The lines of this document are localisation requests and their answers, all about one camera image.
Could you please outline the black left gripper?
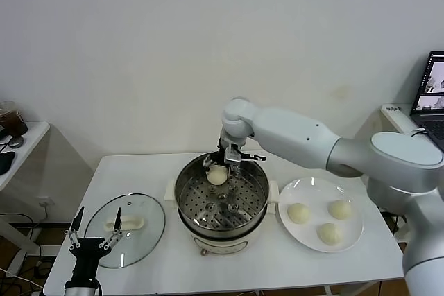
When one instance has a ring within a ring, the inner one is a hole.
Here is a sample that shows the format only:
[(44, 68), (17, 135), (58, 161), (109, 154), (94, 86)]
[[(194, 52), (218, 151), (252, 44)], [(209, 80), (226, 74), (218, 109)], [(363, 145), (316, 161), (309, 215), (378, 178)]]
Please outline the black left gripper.
[(65, 231), (71, 245), (69, 249), (76, 258), (71, 279), (76, 281), (89, 281), (96, 277), (99, 261), (104, 257), (104, 250), (112, 249), (121, 239), (121, 208), (118, 208), (111, 234), (104, 238), (80, 238), (78, 231), (82, 222), (84, 207), (81, 207), (69, 229)]

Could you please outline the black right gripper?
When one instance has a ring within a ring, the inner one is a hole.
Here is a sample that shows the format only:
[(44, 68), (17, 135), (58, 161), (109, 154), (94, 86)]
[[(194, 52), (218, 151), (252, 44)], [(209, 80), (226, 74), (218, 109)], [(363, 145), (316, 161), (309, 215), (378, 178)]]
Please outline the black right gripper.
[[(217, 144), (217, 151), (212, 152), (211, 155), (206, 155), (203, 160), (203, 168), (205, 172), (209, 172), (210, 168), (215, 165), (228, 165), (225, 158), (225, 152), (230, 147), (230, 143), (225, 139), (219, 138)], [(229, 185), (234, 187), (238, 184), (240, 180), (240, 165), (239, 164), (230, 164), (228, 167), (228, 178)]]

